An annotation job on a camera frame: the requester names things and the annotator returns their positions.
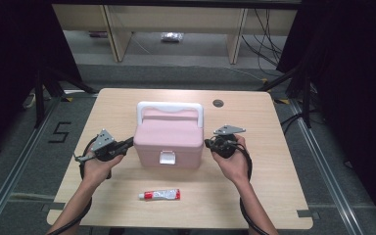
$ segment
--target gray carpet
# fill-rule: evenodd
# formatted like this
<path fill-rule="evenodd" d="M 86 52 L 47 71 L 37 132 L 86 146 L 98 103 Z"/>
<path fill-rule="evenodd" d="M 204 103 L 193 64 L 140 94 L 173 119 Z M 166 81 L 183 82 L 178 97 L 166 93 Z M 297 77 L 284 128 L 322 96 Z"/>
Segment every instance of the gray carpet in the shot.
<path fill-rule="evenodd" d="M 260 70 L 229 70 L 181 67 L 112 67 L 79 66 L 83 81 L 96 89 L 104 87 L 172 88 L 202 90 L 256 90 L 262 86 L 260 78 L 272 80 Z M 75 87 L 62 83 L 65 89 Z M 275 99 L 284 98 L 287 82 L 273 88 L 270 94 Z M 75 97 L 71 102 L 61 102 L 50 117 L 42 138 L 33 151 L 23 176 L 14 189 L 10 202 L 0 216 L 0 234 L 44 234 L 46 206 L 51 204 L 67 169 L 71 153 L 81 134 L 95 98 Z M 290 105 L 275 104 L 279 121 L 293 115 Z M 35 110 L 19 113 L 12 127 L 0 141 L 0 186 L 20 155 L 28 134 L 34 126 Z M 345 155 L 334 140 L 327 123 L 322 123 L 318 114 L 311 115 L 312 131 L 339 179 L 365 234 L 376 234 L 376 209 L 365 193 L 354 172 L 343 165 Z M 62 140 L 54 134 L 60 122 L 59 131 L 68 132 L 64 143 L 49 143 Z M 320 175 L 309 147 L 296 122 L 286 133 L 298 176 L 309 208 L 314 215 L 314 225 L 307 231 L 281 230 L 281 234 L 348 234 L 338 210 Z M 79 234 L 89 234 L 90 228 L 81 228 Z M 94 228 L 93 234 L 109 234 L 108 228 Z"/>

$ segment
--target toothpaste tube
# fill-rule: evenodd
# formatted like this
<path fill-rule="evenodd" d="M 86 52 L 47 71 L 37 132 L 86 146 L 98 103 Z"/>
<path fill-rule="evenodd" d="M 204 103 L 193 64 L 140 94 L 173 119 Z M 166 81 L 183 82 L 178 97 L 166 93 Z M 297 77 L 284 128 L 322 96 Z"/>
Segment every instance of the toothpaste tube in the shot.
<path fill-rule="evenodd" d="M 179 189 L 149 191 L 139 194 L 139 199 L 144 200 L 179 200 L 181 193 Z"/>

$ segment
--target gray floor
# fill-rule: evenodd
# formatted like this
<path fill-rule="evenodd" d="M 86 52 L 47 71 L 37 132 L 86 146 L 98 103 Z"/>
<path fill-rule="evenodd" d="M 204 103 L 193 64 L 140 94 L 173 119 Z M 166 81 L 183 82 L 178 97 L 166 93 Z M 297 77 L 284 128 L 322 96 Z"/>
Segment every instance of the gray floor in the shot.
<path fill-rule="evenodd" d="M 274 66 L 252 53 L 242 43 L 236 65 L 229 65 L 223 35 L 184 34 L 180 43 L 162 43 L 159 33 L 134 33 L 123 62 L 115 63 L 109 41 L 91 38 L 87 32 L 66 31 L 74 58 L 84 82 L 95 88 L 103 87 L 150 87 L 189 89 L 254 90 L 262 85 L 262 79 L 280 74 Z M 273 37 L 281 48 L 285 37 Z M 252 36 L 249 42 L 259 47 Z M 275 60 L 269 50 L 263 54 Z M 215 80 L 206 86 L 208 79 Z M 272 89 L 274 99 L 284 98 L 287 84 Z M 66 90 L 76 89 L 63 84 Z M 63 178 L 71 153 L 78 141 L 82 127 L 94 104 L 95 97 L 78 96 L 71 102 L 46 101 L 46 107 L 55 106 L 48 122 L 42 129 L 36 147 L 25 169 L 11 192 L 8 203 L 0 213 L 0 234 L 43 234 L 49 228 L 46 223 L 47 208 L 51 205 Z M 279 121 L 294 114 L 292 105 L 274 104 Z M 12 127 L 0 141 L 0 189 L 8 180 L 12 167 L 23 153 L 29 136 L 34 132 L 34 107 L 19 113 Z M 69 135 L 64 143 L 53 144 Z M 376 234 L 376 209 L 354 172 L 344 166 L 345 154 L 335 142 L 327 123 L 319 114 L 311 116 L 311 132 L 320 146 L 321 153 L 337 180 L 339 189 L 349 202 L 354 218 L 363 234 Z M 314 225 L 306 231 L 281 230 L 281 234 L 356 234 L 346 226 L 343 213 L 337 205 L 328 182 L 325 181 L 313 150 L 307 144 L 305 129 L 294 122 L 285 134 L 298 176 L 312 212 Z M 109 228 L 80 228 L 79 234 L 108 234 Z"/>

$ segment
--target white cooler handle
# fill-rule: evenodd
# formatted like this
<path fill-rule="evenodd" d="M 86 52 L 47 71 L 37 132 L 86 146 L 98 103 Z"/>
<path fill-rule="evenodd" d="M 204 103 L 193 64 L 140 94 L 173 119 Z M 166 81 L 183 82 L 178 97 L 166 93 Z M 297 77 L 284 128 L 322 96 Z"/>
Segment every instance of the white cooler handle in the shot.
<path fill-rule="evenodd" d="M 182 110 L 194 109 L 198 112 L 198 127 L 203 128 L 204 109 L 198 103 L 178 103 L 178 102 L 149 102 L 141 101 L 137 104 L 137 124 L 142 124 L 143 109 L 151 107 L 160 111 L 175 113 Z"/>

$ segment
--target floor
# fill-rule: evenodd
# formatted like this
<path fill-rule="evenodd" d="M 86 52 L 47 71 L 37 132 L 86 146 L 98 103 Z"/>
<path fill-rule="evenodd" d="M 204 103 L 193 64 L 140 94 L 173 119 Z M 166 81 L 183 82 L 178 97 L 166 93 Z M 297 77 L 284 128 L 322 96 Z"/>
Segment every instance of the floor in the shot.
<path fill-rule="evenodd" d="M 183 68 L 221 68 L 228 71 L 245 73 L 246 70 L 260 69 L 268 76 L 281 74 L 275 71 L 272 63 L 260 58 L 243 41 L 239 51 L 239 58 L 236 65 L 228 63 L 228 56 L 225 47 L 224 35 L 214 34 L 183 34 L 179 43 L 161 42 L 161 34 L 156 33 L 134 33 L 127 48 L 124 59 L 121 63 L 114 61 L 112 51 L 107 38 L 94 38 L 85 31 L 65 31 L 66 39 L 69 42 L 75 61 L 80 66 L 150 66 L 150 67 L 183 67 Z M 246 36 L 246 41 L 257 50 L 260 49 L 258 40 L 261 36 L 254 38 Z M 286 37 L 272 37 L 272 41 L 280 50 Z M 264 56 L 276 62 L 276 55 L 267 48 L 261 48 Z M 69 87 L 67 93 L 74 90 Z M 47 110 L 51 111 L 53 101 L 49 101 Z M 88 114 L 91 106 L 88 104 L 94 99 L 82 99 L 77 101 L 75 107 L 82 114 Z M 291 105 L 276 106 L 279 118 L 289 117 L 298 113 L 299 101 L 290 101 Z M 86 116 L 81 117 L 71 114 L 68 104 L 59 102 L 54 108 L 53 117 L 74 119 L 84 124 Z M 291 125 L 287 134 L 291 153 L 293 154 L 297 172 L 300 174 L 301 183 L 310 185 L 311 189 L 304 187 L 306 200 L 312 211 L 314 228 L 309 231 L 281 231 L 281 234 L 376 234 L 376 210 L 369 201 L 368 195 L 362 185 L 356 179 L 356 175 L 343 165 L 345 156 L 340 151 L 333 136 L 323 123 L 322 117 L 311 117 L 314 123 L 312 129 L 307 129 L 301 120 L 294 126 Z M 49 125 L 56 125 L 57 122 L 49 121 Z M 14 165 L 21 165 L 17 162 L 19 155 L 26 155 L 27 145 L 32 148 L 39 148 L 39 144 L 29 144 L 29 136 L 39 135 L 32 130 L 34 125 L 34 109 L 27 109 L 14 121 L 13 127 L 2 142 L 7 143 L 7 148 L 2 149 L 0 155 L 7 158 L 0 158 L 0 190 L 2 185 L 11 179 L 11 175 L 17 170 Z M 80 126 L 76 126 L 71 132 L 72 140 L 69 145 L 73 146 L 76 138 L 79 137 Z M 50 127 L 44 132 L 52 131 Z M 297 142 L 293 136 L 300 136 L 301 141 Z M 8 147 L 8 143 L 17 143 Z M 71 149 L 59 149 L 59 152 L 67 152 Z M 39 158 L 25 159 L 25 168 L 18 168 L 20 181 L 13 188 L 7 189 L 9 200 L 7 205 L 0 211 L 0 234 L 13 231 L 13 234 L 31 234 L 41 231 L 37 228 L 48 227 L 45 218 L 49 205 L 54 199 L 55 189 L 46 185 L 51 180 L 60 181 L 62 175 L 52 174 L 52 168 L 63 168 L 66 162 L 54 157 L 55 166 L 52 168 L 42 167 L 40 164 L 47 163 L 47 160 Z M 108 234 L 108 228 L 81 228 L 79 234 Z"/>

